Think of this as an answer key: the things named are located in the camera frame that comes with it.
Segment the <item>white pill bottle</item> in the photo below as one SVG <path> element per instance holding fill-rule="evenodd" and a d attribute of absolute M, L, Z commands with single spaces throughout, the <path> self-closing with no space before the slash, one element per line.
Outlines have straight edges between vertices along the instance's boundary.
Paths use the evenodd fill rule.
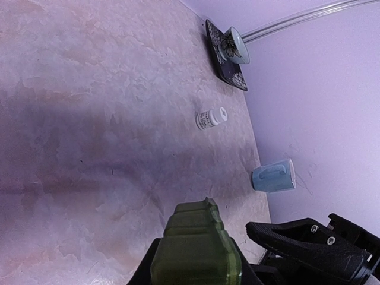
<path fill-rule="evenodd" d="M 213 128 L 228 120 L 228 114 L 225 108 L 218 107 L 197 114 L 195 117 L 196 125 L 200 130 Z"/>

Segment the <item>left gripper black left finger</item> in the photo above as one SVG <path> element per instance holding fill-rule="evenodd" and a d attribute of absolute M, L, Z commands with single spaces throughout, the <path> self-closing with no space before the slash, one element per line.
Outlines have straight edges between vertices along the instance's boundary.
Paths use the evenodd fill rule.
<path fill-rule="evenodd" d="M 127 285 L 152 285 L 151 265 L 161 238 L 155 238 Z"/>

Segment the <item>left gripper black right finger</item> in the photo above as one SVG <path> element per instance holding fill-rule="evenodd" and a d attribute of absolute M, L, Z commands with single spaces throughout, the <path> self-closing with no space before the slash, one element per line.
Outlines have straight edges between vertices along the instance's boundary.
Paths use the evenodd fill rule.
<path fill-rule="evenodd" d="M 243 255 L 242 251 L 238 247 L 237 243 L 234 239 L 232 239 L 232 242 L 240 256 L 241 264 L 242 264 L 242 275 L 241 275 L 241 285 L 263 285 L 261 280 L 258 278 L 258 276 L 255 274 L 251 266 L 249 265 L 249 262 L 246 260 L 245 256 Z"/>

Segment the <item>green pill organizer box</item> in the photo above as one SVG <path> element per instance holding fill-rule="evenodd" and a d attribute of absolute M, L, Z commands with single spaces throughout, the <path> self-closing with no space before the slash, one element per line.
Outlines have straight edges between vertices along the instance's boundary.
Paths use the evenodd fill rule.
<path fill-rule="evenodd" d="M 242 262 L 212 198 L 178 204 L 150 268 L 153 284 L 240 284 Z"/>

